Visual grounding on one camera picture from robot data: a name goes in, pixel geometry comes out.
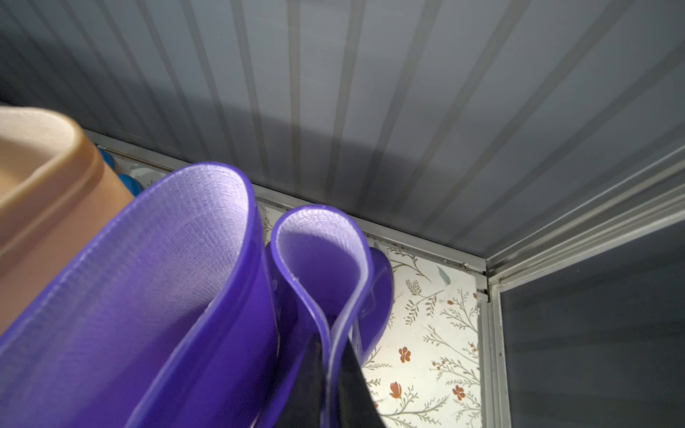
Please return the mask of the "purple boot front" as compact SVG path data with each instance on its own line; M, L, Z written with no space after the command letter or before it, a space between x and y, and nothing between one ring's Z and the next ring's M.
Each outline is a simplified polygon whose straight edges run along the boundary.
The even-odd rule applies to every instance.
M275 427L289 373L312 335L323 347L324 395L319 427L338 423L338 378L345 344L360 368L385 333L394 304L394 274L347 214L309 205L284 214L272 230L267 262L275 292L279 351L269 399L256 420Z
M142 192L2 335L2 426L250 426L278 352L264 249L238 169Z

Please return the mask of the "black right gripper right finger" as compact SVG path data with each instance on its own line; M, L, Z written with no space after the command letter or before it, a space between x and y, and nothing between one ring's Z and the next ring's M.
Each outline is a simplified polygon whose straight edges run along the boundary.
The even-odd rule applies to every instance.
M343 428L385 428L350 342L345 344L338 378L338 423Z

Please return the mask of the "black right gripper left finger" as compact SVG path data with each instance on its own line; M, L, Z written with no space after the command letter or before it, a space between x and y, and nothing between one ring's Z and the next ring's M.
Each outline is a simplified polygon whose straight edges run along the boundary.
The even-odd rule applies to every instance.
M323 402L323 347L312 335L289 373L287 395L275 427L319 427Z

